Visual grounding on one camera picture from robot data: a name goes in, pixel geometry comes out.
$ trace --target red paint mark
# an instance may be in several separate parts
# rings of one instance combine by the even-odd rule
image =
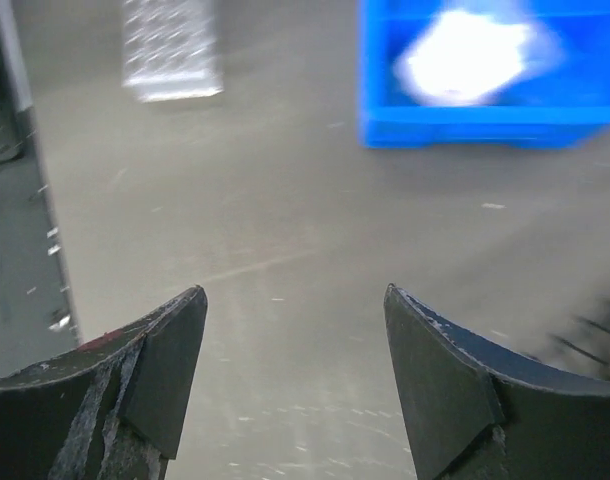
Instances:
[[[78,350],[80,352],[85,352],[87,350],[93,350],[95,348],[100,348],[103,345],[105,345],[107,342],[111,342],[115,338],[120,337],[122,334],[123,334],[122,330],[120,330],[120,329],[114,330],[113,332],[106,333],[105,335],[103,335],[101,337],[95,338],[94,340],[84,343],[83,345],[78,347],[76,350]]]

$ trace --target perforated metal sheet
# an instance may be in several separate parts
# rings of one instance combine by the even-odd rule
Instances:
[[[124,0],[124,81],[139,100],[222,91],[213,0]]]

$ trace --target gray floor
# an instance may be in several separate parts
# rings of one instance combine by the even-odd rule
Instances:
[[[17,3],[85,337],[210,298],[172,480],[412,478],[387,284],[522,348],[610,279],[610,133],[361,149],[354,1],[222,0],[226,93],[159,106],[121,89],[119,2]]]

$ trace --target blue plastic bin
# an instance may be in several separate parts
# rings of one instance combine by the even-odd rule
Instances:
[[[480,142],[563,148],[610,125],[610,0],[532,0],[532,11],[564,42],[563,68],[510,88],[498,106],[422,107],[402,92],[392,65],[441,5],[442,0],[362,0],[359,136],[365,146]]]

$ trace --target white object in bin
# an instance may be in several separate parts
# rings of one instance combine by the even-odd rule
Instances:
[[[476,10],[468,11],[468,2]],[[450,2],[460,8],[440,12],[402,53],[394,74],[408,95],[431,106],[486,105],[504,87],[560,62],[557,39],[515,2],[485,3],[481,8],[481,0]]]
[[[123,86],[144,102],[223,90],[214,0],[123,0]]]

